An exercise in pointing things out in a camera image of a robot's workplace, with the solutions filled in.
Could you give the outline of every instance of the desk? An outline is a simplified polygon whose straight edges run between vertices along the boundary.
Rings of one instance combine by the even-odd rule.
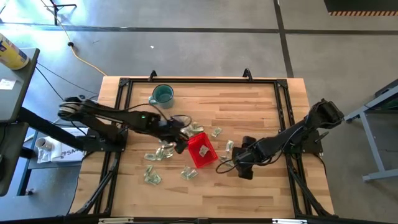
[[[104,77],[99,93],[101,104],[114,106],[119,79],[120,77]],[[301,78],[290,78],[287,79],[287,83],[294,118],[299,121],[309,110],[304,81]],[[255,138],[273,136],[280,129],[273,85],[168,84],[174,89],[175,104],[173,108],[164,110],[166,116],[191,116],[194,121],[205,127],[205,132],[208,133],[218,155],[225,154],[227,140],[240,145],[245,135]],[[158,83],[134,83],[130,106],[147,103],[156,85]],[[126,93],[122,95],[122,102],[123,98],[126,98]],[[155,111],[150,106],[137,109]],[[223,132],[217,138],[213,138],[210,133],[216,127],[221,127]],[[183,180],[180,177],[183,167],[194,167],[189,153],[175,153],[173,157],[163,161],[144,159],[146,152],[153,153],[158,147],[159,142],[156,138],[129,132],[126,150],[122,153],[119,165],[112,217],[294,217],[283,156],[273,165],[254,166],[252,180],[238,178],[235,170],[227,174],[217,174],[215,167],[219,162],[198,169],[199,174],[194,179]],[[82,207],[98,186],[103,157],[104,153],[96,152],[83,161],[71,212]],[[315,156],[307,154],[303,155],[303,163],[309,189],[324,208],[333,213],[322,163]],[[154,170],[162,178],[162,182],[157,186],[144,182],[144,170],[148,164],[154,165]],[[303,210],[300,190],[298,196]]]

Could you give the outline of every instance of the wooden table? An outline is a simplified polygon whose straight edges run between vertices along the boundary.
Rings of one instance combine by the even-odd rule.
[[[120,77],[104,77],[99,93],[101,104],[114,106],[119,79]],[[304,81],[301,78],[287,80],[294,118],[300,121],[309,110]],[[227,140],[240,146],[245,135],[255,138],[273,136],[280,129],[273,85],[168,84],[174,89],[175,104],[173,108],[164,110],[166,116],[187,114],[203,125],[219,156],[226,154]],[[147,103],[157,85],[158,83],[135,83],[130,106]],[[142,106],[137,110],[154,111],[150,106]],[[213,138],[210,134],[217,127],[221,127],[223,132]],[[180,177],[183,167],[195,167],[188,151],[181,155],[175,153],[170,159],[162,161],[144,159],[146,152],[154,153],[158,147],[158,139],[129,132],[126,151],[122,153],[119,166],[111,213],[113,217],[294,217],[283,156],[273,165],[254,166],[252,180],[238,178],[235,170],[217,174],[215,167],[219,164],[218,161],[198,169],[199,174],[194,179],[183,180]],[[103,157],[104,153],[96,152],[83,161],[71,212],[77,211],[98,186]],[[162,178],[157,186],[144,182],[144,170],[148,164],[154,165],[154,170]],[[304,154],[303,164],[309,189],[324,208],[333,213],[322,163],[315,156]],[[298,196],[304,211],[300,190]],[[104,207],[106,198],[107,192],[101,208]]]

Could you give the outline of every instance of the white label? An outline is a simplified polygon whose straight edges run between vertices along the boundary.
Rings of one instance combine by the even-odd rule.
[[[15,80],[6,80],[4,78],[0,81],[0,90],[12,90],[15,85]]]

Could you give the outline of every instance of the green mug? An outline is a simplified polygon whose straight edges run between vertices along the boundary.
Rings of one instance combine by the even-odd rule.
[[[173,88],[169,85],[161,84],[155,87],[148,102],[152,105],[159,105],[163,109],[169,109],[174,104],[173,96]]]

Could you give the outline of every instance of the cup handle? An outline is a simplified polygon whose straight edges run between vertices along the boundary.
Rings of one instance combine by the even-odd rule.
[[[157,101],[154,99],[153,96],[150,96],[149,99],[148,99],[148,103],[150,103],[152,105],[155,105],[155,104],[157,104]]]

